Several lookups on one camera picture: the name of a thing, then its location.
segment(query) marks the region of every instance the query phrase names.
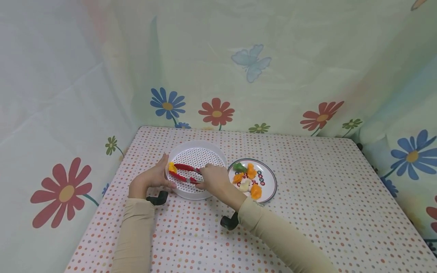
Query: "beige sleeve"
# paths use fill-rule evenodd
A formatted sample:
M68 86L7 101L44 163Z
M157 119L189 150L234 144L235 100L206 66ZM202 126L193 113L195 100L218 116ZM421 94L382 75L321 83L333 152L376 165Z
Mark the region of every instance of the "beige sleeve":
M144 199L129 198L121 223L111 273L150 272L150 246L155 207Z
M331 261L309 239L275 213L247 198L238 221L264 243L294 273L338 272Z

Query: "toy food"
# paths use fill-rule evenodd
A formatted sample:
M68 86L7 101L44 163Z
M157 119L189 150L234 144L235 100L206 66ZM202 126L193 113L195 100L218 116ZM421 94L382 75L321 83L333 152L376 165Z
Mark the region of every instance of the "toy food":
M173 162L168 163L168 170L171 171L171 172L177 173L177 169L174 166Z
M234 169L234 171L239 172L239 173L247 172L247 168L245 166L243 166L240 162L235 164L233 169Z
M247 164L247 177L249 177L249 179L254 179L255 176L257 176L257 171L255 171L253 164Z
M261 187L258 186L258 184L254 184L252 186L252 189L250 190L250 196L252 197L252 199L254 199L254 200L260 199L261 194L262 194Z
M244 173L239 173L239 174L236 174L235 176L234 176L234 180L232 181L232 183L238 183L238 182L241 182L241 179L243 179L243 174Z
M251 181L249 179L245 179L243 182L241 182L240 187L238 189L242 192L248 191L250 182Z

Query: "perforated white bowl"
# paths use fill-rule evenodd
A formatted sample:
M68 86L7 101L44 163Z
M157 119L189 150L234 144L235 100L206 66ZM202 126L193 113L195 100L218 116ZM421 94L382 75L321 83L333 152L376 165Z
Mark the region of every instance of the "perforated white bowl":
M186 164L194 168L205 167L208 163L227 167L226 156L220 148L210 142L202 140L182 143L171 151L168 160L169 162ZM203 200L212 196L212 194L205 190L196 189L194 185L189 182L179 181L169 175L168 164L165 171L168 180L176 183L177 189L173 189L173 191L180 197L189 200ZM192 176L196 180L203 181L202 176L195 172L188 172L179 169L177 170L177 173L186 178Z

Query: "left hand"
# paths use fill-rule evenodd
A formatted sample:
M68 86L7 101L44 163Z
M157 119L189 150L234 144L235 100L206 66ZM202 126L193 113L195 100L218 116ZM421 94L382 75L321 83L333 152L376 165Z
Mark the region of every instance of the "left hand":
M168 155L163 154L162 158L155 166L135 177L129 185L128 198L145 199L149 187L164 186L170 189L175 189L177 187L176 184L167 180L164 176L167 161Z

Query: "tongs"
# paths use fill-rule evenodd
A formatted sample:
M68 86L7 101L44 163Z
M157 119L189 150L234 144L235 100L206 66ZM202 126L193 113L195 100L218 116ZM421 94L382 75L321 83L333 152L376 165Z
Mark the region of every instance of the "tongs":
M194 167L191 167L191 166L189 166L189 165L185 165L185 164L179 164L179 163L177 163L177 164L174 164L174 167L175 167L176 169L181 169L181 170L189 171L189 172L195 172L195 173L198 173L198 174L202 175L202 174L200 173L199 168L194 168ZM203 181L200 181L200 180L195 179L195 178L192 177L192 176L191 176L190 178L183 177L182 175L177 174L177 173L175 173L175 172L173 172L173 171L170 171L170 170L168 171L168 173L169 173L171 176L173 176L174 178L178 179L178 180L181 180L181 181L183 181L183 182L190 182L191 184L194 184L194 185L199 184L199 182L203 182Z

